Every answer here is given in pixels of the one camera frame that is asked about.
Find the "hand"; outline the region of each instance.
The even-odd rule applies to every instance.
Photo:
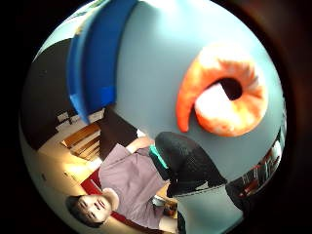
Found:
[[[174,217],[177,205],[166,203],[164,207],[164,215]]]
[[[154,140],[148,136],[140,136],[131,142],[126,148],[130,153],[136,152],[140,148],[145,148],[154,143]]]

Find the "light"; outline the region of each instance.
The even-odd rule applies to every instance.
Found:
[[[63,164],[63,171],[71,176],[76,182],[83,181],[93,171],[86,164]]]
[[[101,163],[101,159],[97,157],[95,160],[88,162],[88,167],[91,171],[94,171],[100,166]]]
[[[146,2],[148,5],[161,10],[170,11],[176,7],[175,0],[139,0],[139,2]]]

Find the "gray t-shirt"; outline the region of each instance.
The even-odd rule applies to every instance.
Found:
[[[158,174],[149,148],[131,155],[121,144],[116,144],[100,165],[98,177],[101,188],[112,188],[119,197],[117,213],[141,226],[159,228],[164,208],[155,207],[152,198],[166,184]]]

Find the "orange inflatable ring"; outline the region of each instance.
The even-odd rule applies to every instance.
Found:
[[[239,82],[241,96],[227,98],[221,86],[215,85],[222,78]],[[177,94],[175,115],[178,128],[187,132],[195,105],[198,122],[206,131],[236,137],[260,123],[267,104],[263,76],[251,57],[237,45],[213,44],[203,48],[187,69]]]

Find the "man's hair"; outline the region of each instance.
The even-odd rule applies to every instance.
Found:
[[[86,217],[81,213],[81,211],[78,209],[77,203],[79,198],[82,195],[78,196],[68,196],[65,200],[65,205],[67,210],[70,212],[70,214],[75,217],[80,222],[84,223],[85,225],[93,228],[99,228],[103,222],[92,222],[86,219]]]

